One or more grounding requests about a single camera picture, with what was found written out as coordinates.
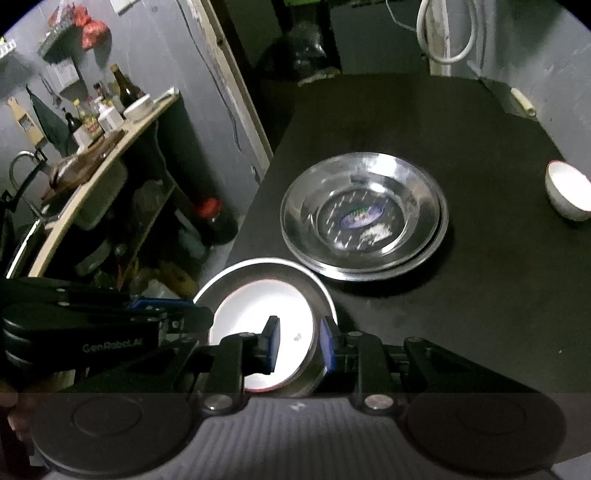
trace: bowl rim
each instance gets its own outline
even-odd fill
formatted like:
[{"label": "bowl rim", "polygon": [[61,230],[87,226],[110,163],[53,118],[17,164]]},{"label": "bowl rim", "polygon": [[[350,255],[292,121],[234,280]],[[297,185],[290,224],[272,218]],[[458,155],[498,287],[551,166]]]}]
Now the bowl rim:
[{"label": "bowl rim", "polygon": [[590,208],[583,208],[580,207],[579,205],[576,205],[575,203],[573,203],[558,187],[558,185],[556,185],[556,183],[554,182],[554,179],[552,178],[552,173],[550,172],[550,167],[553,164],[564,164],[566,165],[568,168],[570,168],[571,170],[573,170],[574,172],[579,173],[580,175],[582,175],[586,180],[587,183],[589,183],[589,186],[591,186],[591,180],[589,180],[588,176],[585,175],[582,171],[580,171],[577,167],[575,167],[574,165],[571,165],[570,163],[564,161],[564,160],[550,160],[548,162],[548,165],[546,166],[546,175],[549,179],[549,181],[552,183],[552,186],[556,189],[556,191],[560,194],[560,196],[566,200],[569,205],[572,205],[574,208],[580,210],[581,212],[586,212],[586,213],[591,213],[591,207]]},{"label": "bowl rim", "polygon": [[125,115],[125,112],[129,113],[134,111],[136,108],[138,107],[142,107],[144,106],[149,100],[152,99],[152,96],[147,93],[146,95],[144,95],[142,98],[138,98],[134,103],[132,103],[131,105],[129,105],[124,111],[123,114]]},{"label": "bowl rim", "polygon": [[278,257],[257,257],[257,258],[250,258],[248,260],[243,260],[241,262],[238,262],[236,264],[233,264],[233,265],[231,265],[228,268],[224,268],[220,273],[218,273],[215,277],[213,277],[210,281],[208,281],[203,286],[203,288],[201,290],[199,290],[197,292],[197,295],[195,295],[195,298],[193,299],[193,303],[197,303],[197,301],[205,294],[205,292],[208,291],[208,289],[215,282],[217,282],[220,278],[228,275],[229,273],[231,273],[233,271],[239,270],[240,268],[247,267],[249,265],[265,264],[265,263],[286,265],[288,267],[295,268],[296,270],[299,270],[303,274],[307,275],[316,284],[316,286],[318,286],[318,288],[324,294],[326,300],[328,301],[329,307],[330,307],[330,314],[332,315],[332,318],[335,321],[335,323],[337,325],[339,324],[338,319],[337,319],[337,316],[336,316],[335,303],[333,302],[332,296],[330,295],[330,292],[328,291],[328,289],[326,288],[326,286],[320,281],[320,279],[318,278],[318,276],[316,276],[316,274],[314,272],[312,272],[308,268],[300,265],[299,263],[296,263],[296,262],[294,262],[292,260],[286,260],[284,258],[278,258]]}]

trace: small white bowl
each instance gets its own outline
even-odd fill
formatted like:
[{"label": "small white bowl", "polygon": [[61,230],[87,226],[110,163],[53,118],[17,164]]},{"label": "small white bowl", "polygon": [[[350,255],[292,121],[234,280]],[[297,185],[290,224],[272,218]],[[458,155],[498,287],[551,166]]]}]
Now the small white bowl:
[{"label": "small white bowl", "polygon": [[546,168],[546,192],[556,211],[568,220],[591,218],[591,181],[563,161],[553,160]]},{"label": "small white bowl", "polygon": [[141,99],[129,105],[123,115],[131,122],[139,122],[141,119],[147,117],[154,109],[154,102],[152,97],[144,95]]}]

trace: black tabletop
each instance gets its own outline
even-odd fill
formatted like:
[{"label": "black tabletop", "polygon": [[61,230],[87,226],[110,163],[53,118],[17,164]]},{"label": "black tabletop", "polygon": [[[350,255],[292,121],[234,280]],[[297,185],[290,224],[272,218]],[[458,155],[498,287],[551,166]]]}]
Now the black tabletop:
[{"label": "black tabletop", "polygon": [[344,330],[400,344],[422,336],[545,392],[591,392],[591,226],[544,189],[560,153],[535,121],[505,113],[478,82],[343,76],[308,87],[230,254],[294,260],[280,231],[291,182],[351,151],[426,169],[450,206],[434,257],[389,281],[322,278]]}]

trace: metal bowl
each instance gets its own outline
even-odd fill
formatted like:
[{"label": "metal bowl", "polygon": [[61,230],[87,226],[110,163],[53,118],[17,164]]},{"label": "metal bowl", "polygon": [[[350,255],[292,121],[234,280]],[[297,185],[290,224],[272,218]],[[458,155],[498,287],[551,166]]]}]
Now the metal bowl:
[{"label": "metal bowl", "polygon": [[316,264],[312,262],[308,262],[308,260],[300,255],[300,253],[291,248],[290,244],[288,243],[287,246],[289,247],[291,253],[301,261],[304,265],[310,267],[312,270],[324,275],[325,277],[334,278],[335,280],[346,280],[346,281],[372,281],[372,280],[387,280],[389,278],[394,278],[399,275],[403,275],[415,268],[419,265],[423,264],[429,257],[431,257],[435,251],[439,248],[441,243],[443,242],[443,238],[447,232],[447,227],[449,225],[449,207],[447,205],[447,200],[441,187],[435,182],[433,179],[429,179],[431,184],[431,188],[437,195],[437,199],[439,201],[440,209],[441,209],[441,217],[439,223],[437,225],[437,230],[431,242],[421,251],[419,254],[409,261],[402,265],[398,265],[394,268],[390,268],[388,270],[380,270],[377,272],[369,272],[369,273],[341,273],[334,268],[320,268]]},{"label": "metal bowl", "polygon": [[380,153],[316,164],[291,184],[281,204],[289,249],[331,278],[404,264],[427,246],[439,218],[428,175]]},{"label": "metal bowl", "polygon": [[227,335],[262,332],[267,319],[280,319],[280,346],[275,372],[245,378],[254,393],[302,396],[314,390],[326,373],[317,348],[320,319],[335,305],[322,282],[308,269],[282,258],[254,258],[216,275],[194,298],[214,312],[208,343]]}]

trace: white cable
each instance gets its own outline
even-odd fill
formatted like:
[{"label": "white cable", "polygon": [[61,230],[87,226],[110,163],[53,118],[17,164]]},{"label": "white cable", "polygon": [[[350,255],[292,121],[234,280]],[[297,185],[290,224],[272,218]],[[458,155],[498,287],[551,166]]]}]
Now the white cable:
[{"label": "white cable", "polygon": [[425,17],[427,15],[427,9],[433,0],[422,0],[421,6],[418,8],[418,15],[417,15],[417,40],[418,46],[421,47],[421,50],[429,57],[432,61],[436,61],[437,63],[441,63],[443,65],[451,65],[452,63],[457,63],[467,57],[470,53],[474,43],[476,42],[476,35],[477,27],[478,27],[478,18],[476,16],[476,4],[474,0],[466,0],[468,5],[468,13],[470,14],[470,40],[466,44],[466,47],[456,56],[454,57],[440,57],[434,54],[429,45],[427,44],[427,39],[425,37]]},{"label": "white cable", "polygon": [[411,32],[416,33],[417,30],[415,28],[396,20],[396,17],[394,17],[394,14],[392,13],[392,9],[390,8],[390,3],[388,2],[388,0],[386,0],[386,7],[388,7],[388,12],[390,12],[390,17],[392,17],[392,20],[394,20],[394,23],[397,24],[397,26],[402,27],[402,28],[406,28],[407,30],[410,30]]}]

